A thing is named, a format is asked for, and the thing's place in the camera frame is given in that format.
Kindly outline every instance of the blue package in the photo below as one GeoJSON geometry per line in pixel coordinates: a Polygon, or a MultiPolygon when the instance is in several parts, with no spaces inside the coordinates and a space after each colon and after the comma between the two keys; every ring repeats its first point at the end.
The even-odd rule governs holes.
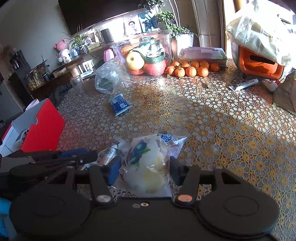
{"type": "Polygon", "coordinates": [[[110,103],[112,105],[112,108],[115,112],[115,116],[118,116],[122,112],[128,110],[132,106],[129,105],[126,100],[122,97],[122,94],[119,94],[113,98],[110,99],[110,103]]]}

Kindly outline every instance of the yellow apple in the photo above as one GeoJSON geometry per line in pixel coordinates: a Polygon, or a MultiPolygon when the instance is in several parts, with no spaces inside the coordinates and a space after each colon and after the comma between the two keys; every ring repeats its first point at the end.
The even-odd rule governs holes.
{"type": "Polygon", "coordinates": [[[141,69],[144,64],[144,59],[138,52],[130,52],[126,57],[126,66],[131,70],[141,69]]]}

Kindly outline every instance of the lace tablecloth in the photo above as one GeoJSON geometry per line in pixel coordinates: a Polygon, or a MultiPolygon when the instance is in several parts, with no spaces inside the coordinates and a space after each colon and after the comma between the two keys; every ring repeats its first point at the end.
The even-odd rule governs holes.
{"type": "MultiPolygon", "coordinates": [[[[192,136],[179,160],[205,170],[224,166],[273,197],[281,209],[273,235],[292,241],[296,236],[295,117],[272,105],[272,95],[261,84],[232,92],[228,86],[244,80],[232,60],[227,66],[208,77],[133,76],[132,87],[112,96],[94,89],[79,97],[71,89],[58,108],[66,120],[59,150],[102,150],[114,135],[131,141],[137,133],[186,129],[192,136]],[[119,93],[133,106],[115,117],[109,99],[119,93]]],[[[111,191],[115,196],[128,195],[115,188],[111,191]]],[[[210,186],[200,186],[199,197],[208,192],[210,186]]]]}

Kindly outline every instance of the leaf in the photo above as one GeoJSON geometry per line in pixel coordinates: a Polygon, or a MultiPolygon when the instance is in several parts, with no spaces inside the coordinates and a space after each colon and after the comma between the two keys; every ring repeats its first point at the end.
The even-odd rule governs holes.
{"type": "Polygon", "coordinates": [[[151,149],[146,148],[145,150],[141,151],[141,156],[146,154],[148,151],[151,151],[151,149]]]}

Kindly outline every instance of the pink teddy bear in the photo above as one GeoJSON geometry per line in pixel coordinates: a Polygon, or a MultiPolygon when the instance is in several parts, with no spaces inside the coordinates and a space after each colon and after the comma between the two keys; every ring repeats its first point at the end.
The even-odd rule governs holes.
{"type": "Polygon", "coordinates": [[[70,59],[70,52],[68,49],[66,49],[66,41],[64,39],[62,39],[59,43],[55,44],[54,48],[59,51],[59,57],[62,57],[63,60],[66,59],[67,61],[70,59]]]}

